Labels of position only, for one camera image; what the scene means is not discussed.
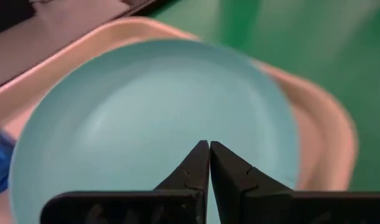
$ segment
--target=green background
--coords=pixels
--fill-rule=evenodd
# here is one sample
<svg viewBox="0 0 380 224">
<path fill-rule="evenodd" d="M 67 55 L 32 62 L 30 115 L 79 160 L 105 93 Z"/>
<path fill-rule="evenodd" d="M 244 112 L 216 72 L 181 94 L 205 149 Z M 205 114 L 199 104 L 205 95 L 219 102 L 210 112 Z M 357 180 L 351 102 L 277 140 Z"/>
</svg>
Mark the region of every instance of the green background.
<svg viewBox="0 0 380 224">
<path fill-rule="evenodd" d="M 309 79 L 359 135 L 351 190 L 380 190 L 380 0 L 180 0 L 154 18 Z"/>
</svg>

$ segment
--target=light blue bowl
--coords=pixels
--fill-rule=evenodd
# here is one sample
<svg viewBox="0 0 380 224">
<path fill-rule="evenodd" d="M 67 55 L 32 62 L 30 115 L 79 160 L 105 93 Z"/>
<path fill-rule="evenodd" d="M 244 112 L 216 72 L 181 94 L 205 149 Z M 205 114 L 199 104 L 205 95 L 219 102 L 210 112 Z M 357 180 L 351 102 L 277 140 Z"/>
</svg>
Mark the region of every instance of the light blue bowl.
<svg viewBox="0 0 380 224">
<path fill-rule="evenodd" d="M 184 40 L 108 52 L 56 85 L 26 124 L 9 179 L 16 222 L 38 223 L 42 206 L 63 192 L 151 190 L 201 139 L 295 186 L 294 118 L 246 57 Z M 207 220 L 219 223 L 209 190 Z"/>
</svg>

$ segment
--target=green surface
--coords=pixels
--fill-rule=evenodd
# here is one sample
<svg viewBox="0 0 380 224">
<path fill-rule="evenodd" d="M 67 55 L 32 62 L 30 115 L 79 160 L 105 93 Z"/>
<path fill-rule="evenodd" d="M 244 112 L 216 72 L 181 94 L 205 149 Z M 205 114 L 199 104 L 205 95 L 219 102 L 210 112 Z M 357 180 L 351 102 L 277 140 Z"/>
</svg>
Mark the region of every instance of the green surface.
<svg viewBox="0 0 380 224">
<path fill-rule="evenodd" d="M 333 93 L 359 134 L 351 190 L 380 190 L 380 0 L 181 0 L 154 17 Z"/>
</svg>

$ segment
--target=plastic tray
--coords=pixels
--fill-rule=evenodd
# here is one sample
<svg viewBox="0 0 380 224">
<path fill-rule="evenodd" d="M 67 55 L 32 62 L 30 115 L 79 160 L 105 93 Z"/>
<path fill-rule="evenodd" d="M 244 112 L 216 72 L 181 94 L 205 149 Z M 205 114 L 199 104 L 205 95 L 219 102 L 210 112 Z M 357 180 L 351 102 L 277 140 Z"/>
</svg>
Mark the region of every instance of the plastic tray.
<svg viewBox="0 0 380 224">
<path fill-rule="evenodd" d="M 0 88 L 0 125 L 18 137 L 46 92 L 87 60 L 116 47 L 151 39 L 197 39 L 152 19 L 129 17 L 105 24 Z M 301 142 L 298 189 L 346 190 L 357 138 L 347 112 L 321 88 L 262 62 L 255 64 L 283 89 L 292 104 Z M 7 192 L 0 195 L 0 223 L 10 223 Z"/>
</svg>

